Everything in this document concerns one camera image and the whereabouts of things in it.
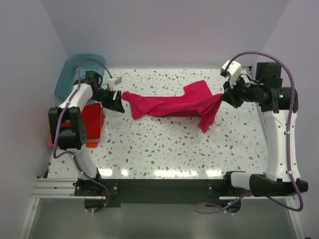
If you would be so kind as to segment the magenta t-shirt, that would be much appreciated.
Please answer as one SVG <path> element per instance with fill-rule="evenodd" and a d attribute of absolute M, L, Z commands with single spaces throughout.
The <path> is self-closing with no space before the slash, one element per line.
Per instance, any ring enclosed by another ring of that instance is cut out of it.
<path fill-rule="evenodd" d="M 141 96 L 128 91 L 122 99 L 129 102 L 132 117 L 137 120 L 144 115 L 152 117 L 199 117 L 199 128 L 206 133 L 214 123 L 222 103 L 222 93 L 212 94 L 204 80 L 191 83 L 183 88 L 182 96 L 155 97 Z"/>

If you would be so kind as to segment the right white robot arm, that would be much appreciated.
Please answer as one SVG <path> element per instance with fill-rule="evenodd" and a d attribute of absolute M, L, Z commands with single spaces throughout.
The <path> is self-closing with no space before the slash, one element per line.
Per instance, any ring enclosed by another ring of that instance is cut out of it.
<path fill-rule="evenodd" d="M 258 106 L 267 150 L 265 174 L 230 171 L 222 183 L 222 190 L 232 196 L 239 189 L 250 191 L 255 197 L 290 196 L 307 192 L 309 185 L 301 179 L 295 147 L 295 122 L 298 94 L 282 86 L 281 65 L 275 62 L 257 64 L 256 79 L 242 73 L 240 63 L 227 61 L 221 68 L 224 83 L 222 101 L 234 108 L 244 102 Z"/>

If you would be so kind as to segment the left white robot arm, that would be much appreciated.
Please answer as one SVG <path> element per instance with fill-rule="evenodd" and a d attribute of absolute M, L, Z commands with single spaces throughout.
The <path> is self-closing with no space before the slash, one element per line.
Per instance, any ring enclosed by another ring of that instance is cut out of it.
<path fill-rule="evenodd" d="M 89 100 L 99 102 L 103 108 L 124 113 L 122 92 L 102 88 L 101 75 L 87 71 L 83 80 L 78 79 L 66 100 L 48 111 L 50 135 L 55 159 L 68 154 L 73 158 L 78 178 L 88 180 L 86 190 L 91 195 L 103 191 L 103 183 L 98 180 L 99 170 L 92 162 L 86 147 L 87 130 L 82 111 Z"/>

